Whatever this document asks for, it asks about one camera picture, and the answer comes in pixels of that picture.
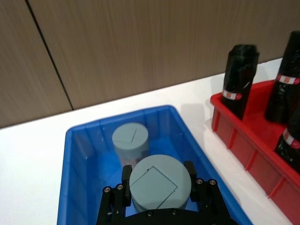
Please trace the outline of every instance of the white table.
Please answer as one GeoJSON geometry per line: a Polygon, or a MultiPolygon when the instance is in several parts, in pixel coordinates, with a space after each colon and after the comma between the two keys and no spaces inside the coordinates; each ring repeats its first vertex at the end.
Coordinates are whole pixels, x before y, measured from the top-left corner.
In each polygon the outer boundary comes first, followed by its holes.
{"type": "MultiPolygon", "coordinates": [[[[260,64],[255,82],[274,79],[281,59],[260,64]]],[[[173,105],[250,220],[291,224],[226,149],[210,124],[224,74],[0,129],[0,224],[56,224],[65,132],[70,127],[157,105],[173,105]]]]}

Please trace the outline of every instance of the gray cylinder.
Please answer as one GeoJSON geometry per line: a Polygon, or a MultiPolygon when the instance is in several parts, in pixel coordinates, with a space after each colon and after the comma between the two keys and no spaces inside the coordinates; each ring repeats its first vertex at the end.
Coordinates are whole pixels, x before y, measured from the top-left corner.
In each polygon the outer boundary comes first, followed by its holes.
{"type": "Polygon", "coordinates": [[[148,136],[147,128],[139,123],[127,123],[114,131],[112,142],[123,165],[134,167],[149,155],[148,136]]]}
{"type": "Polygon", "coordinates": [[[136,212],[184,209],[191,192],[191,179],[185,166],[166,155],[141,160],[130,175],[129,185],[136,212]]]}

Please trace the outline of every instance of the black wrapped bottle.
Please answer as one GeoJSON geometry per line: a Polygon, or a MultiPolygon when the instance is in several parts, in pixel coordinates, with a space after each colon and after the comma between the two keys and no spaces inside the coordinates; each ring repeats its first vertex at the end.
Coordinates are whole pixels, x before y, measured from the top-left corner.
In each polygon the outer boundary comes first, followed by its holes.
{"type": "Polygon", "coordinates": [[[275,80],[265,118],[287,123],[300,101],[300,31],[293,31],[275,80]]]}
{"type": "Polygon", "coordinates": [[[259,53],[255,45],[236,45],[228,54],[222,103],[243,118],[259,53]]]}
{"type": "Polygon", "coordinates": [[[300,106],[289,119],[275,152],[300,173],[300,106]]]}

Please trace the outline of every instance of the red plastic crate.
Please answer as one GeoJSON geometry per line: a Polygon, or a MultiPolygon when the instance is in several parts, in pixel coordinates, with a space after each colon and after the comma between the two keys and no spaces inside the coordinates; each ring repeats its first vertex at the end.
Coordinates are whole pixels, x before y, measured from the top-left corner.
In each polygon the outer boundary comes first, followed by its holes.
{"type": "Polygon", "coordinates": [[[264,118],[274,81],[253,84],[243,120],[213,95],[212,129],[268,196],[295,225],[300,225],[300,175],[274,149],[286,126],[264,118]]]}

